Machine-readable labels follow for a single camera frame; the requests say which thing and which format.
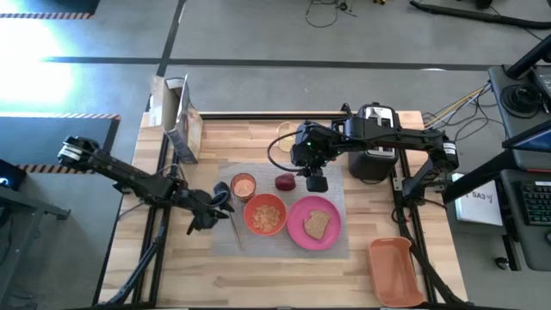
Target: bowl of cereal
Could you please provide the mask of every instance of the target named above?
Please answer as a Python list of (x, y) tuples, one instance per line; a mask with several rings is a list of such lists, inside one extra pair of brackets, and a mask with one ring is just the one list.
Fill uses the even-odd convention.
[(285, 226), (287, 209), (280, 197), (272, 194), (259, 194), (247, 202), (243, 216), (245, 224), (253, 233), (272, 236)]

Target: orange tray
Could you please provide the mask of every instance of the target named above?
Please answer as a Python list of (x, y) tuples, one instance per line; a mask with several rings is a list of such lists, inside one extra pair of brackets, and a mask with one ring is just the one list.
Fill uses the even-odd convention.
[(424, 301), (410, 246), (410, 240), (402, 237), (376, 239), (369, 245), (369, 271), (375, 295), (386, 307), (415, 307)]

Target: slice of bread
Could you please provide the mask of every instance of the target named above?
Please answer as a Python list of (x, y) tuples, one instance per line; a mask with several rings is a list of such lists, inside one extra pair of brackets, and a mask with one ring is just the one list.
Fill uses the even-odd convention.
[(321, 240), (324, 237), (325, 229), (329, 224), (331, 216), (321, 210), (310, 211), (310, 219), (304, 220), (304, 230), (306, 234), (317, 240)]

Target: cardboard box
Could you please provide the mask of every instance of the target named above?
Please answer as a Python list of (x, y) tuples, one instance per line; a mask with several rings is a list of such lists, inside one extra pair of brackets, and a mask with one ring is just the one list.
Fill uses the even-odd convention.
[(149, 126), (161, 126), (180, 162), (197, 164), (203, 120), (189, 99), (188, 76), (153, 77)]

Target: pink plate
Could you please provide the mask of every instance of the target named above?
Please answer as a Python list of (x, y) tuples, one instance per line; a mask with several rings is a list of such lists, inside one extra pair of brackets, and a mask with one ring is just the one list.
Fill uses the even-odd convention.
[[(313, 210), (325, 211), (331, 216), (321, 240), (308, 236), (304, 229), (304, 220), (310, 219), (310, 211)], [(324, 197), (316, 195), (306, 196), (295, 202), (287, 217), (287, 229), (291, 238), (307, 250), (329, 249), (337, 241), (341, 225), (337, 207)]]

